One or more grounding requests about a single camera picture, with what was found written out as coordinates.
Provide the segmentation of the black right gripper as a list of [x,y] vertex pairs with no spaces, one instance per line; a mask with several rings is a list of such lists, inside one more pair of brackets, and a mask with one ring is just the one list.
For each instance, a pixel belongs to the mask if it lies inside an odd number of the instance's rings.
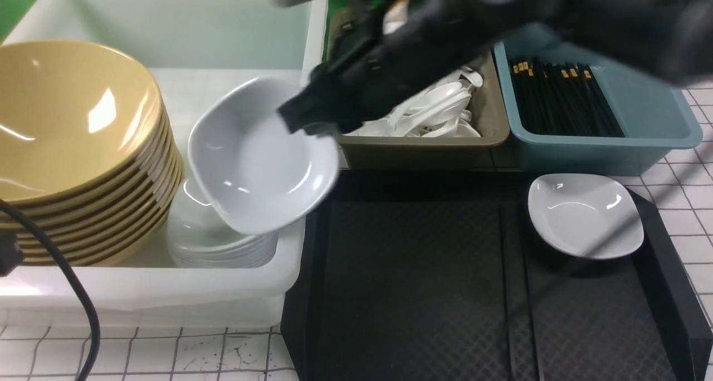
[[[295,6],[312,0],[276,0]],[[325,63],[282,104],[289,132],[348,133],[489,49],[502,35],[502,0],[346,0]]]

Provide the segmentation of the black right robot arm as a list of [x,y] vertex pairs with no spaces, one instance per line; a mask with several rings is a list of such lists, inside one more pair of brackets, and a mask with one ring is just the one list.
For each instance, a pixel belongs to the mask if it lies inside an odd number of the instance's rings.
[[[296,6],[313,0],[274,0]],[[674,86],[711,78],[712,0],[347,0],[353,44],[279,108],[293,133],[356,130],[528,24]]]

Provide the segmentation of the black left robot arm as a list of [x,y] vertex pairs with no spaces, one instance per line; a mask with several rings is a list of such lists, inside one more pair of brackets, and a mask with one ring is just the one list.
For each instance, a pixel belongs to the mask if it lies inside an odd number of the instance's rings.
[[25,256],[18,244],[18,237],[9,229],[1,229],[0,236],[0,276],[7,277],[23,264]]

